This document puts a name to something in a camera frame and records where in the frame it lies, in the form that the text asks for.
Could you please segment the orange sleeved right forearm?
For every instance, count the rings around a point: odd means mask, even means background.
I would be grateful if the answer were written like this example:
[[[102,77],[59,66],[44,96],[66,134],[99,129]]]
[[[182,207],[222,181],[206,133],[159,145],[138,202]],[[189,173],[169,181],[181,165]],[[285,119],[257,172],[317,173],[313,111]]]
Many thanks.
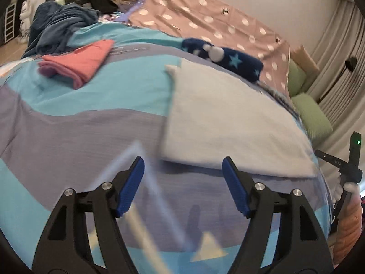
[[[353,194],[338,221],[334,244],[334,265],[338,265],[349,254],[362,233],[361,196]]]

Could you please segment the white gloved right hand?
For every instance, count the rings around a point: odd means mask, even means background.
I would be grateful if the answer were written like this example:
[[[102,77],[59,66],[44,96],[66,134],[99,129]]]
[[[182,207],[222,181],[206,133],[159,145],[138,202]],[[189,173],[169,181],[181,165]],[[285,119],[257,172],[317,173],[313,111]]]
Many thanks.
[[[360,188],[358,183],[355,182],[346,182],[341,184],[341,177],[338,176],[336,179],[336,186],[335,190],[332,195],[332,203],[336,204],[341,197],[344,195],[345,192],[349,192],[350,194],[359,194]]]

